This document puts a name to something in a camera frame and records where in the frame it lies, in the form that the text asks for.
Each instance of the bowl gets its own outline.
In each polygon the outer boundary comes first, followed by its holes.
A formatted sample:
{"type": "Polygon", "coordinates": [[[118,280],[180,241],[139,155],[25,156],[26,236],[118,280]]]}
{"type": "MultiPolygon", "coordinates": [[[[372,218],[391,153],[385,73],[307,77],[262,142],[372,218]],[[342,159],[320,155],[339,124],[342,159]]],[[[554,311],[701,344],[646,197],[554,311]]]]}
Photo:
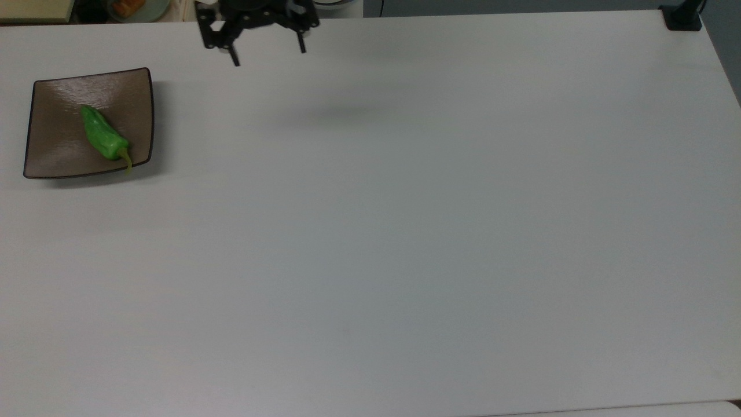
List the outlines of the bowl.
{"type": "Polygon", "coordinates": [[[80,107],[97,108],[129,141],[133,166],[149,162],[154,139],[152,77],[148,68],[33,83],[23,176],[71,178],[126,169],[101,155],[85,135],[80,107]]]}

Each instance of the orange food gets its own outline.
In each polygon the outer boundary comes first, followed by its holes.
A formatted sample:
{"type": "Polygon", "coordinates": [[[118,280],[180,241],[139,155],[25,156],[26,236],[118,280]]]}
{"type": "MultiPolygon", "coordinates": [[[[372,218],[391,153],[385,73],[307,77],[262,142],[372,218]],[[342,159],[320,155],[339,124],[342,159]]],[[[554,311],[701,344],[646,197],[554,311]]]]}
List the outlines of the orange food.
{"type": "Polygon", "coordinates": [[[117,15],[127,18],[144,6],[147,0],[116,0],[111,4],[117,15]]]}

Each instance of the pepper stem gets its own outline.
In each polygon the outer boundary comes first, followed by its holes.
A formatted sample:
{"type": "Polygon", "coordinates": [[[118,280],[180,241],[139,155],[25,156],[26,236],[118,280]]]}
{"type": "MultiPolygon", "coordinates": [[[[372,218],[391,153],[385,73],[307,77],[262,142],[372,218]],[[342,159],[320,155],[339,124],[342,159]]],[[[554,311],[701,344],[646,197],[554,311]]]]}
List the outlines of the pepper stem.
{"type": "Polygon", "coordinates": [[[126,148],[119,148],[118,151],[116,151],[116,155],[120,156],[121,158],[126,161],[128,164],[128,167],[126,167],[126,175],[131,173],[131,158],[129,158],[129,152],[126,148]]]}

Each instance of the gray wall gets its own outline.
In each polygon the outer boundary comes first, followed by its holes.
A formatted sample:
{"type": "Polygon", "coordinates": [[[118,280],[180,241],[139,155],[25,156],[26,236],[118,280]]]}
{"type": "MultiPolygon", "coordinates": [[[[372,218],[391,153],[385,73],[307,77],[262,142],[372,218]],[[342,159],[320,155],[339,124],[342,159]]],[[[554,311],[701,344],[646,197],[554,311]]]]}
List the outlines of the gray wall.
{"type": "MultiPolygon", "coordinates": [[[[657,9],[679,0],[364,0],[365,17],[657,9]]],[[[741,0],[708,0],[702,14],[741,102],[741,0]]]]}

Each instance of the square plate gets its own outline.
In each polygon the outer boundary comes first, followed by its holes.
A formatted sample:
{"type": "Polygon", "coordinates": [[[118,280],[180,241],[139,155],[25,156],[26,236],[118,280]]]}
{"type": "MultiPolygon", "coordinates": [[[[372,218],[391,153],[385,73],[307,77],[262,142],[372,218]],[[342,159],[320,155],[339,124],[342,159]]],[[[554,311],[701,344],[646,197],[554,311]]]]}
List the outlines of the square plate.
{"type": "Polygon", "coordinates": [[[153,101],[149,68],[34,82],[23,176],[83,177],[126,168],[124,160],[105,159],[87,141],[80,115],[83,105],[100,110],[129,141],[133,166],[149,162],[153,101]]]}

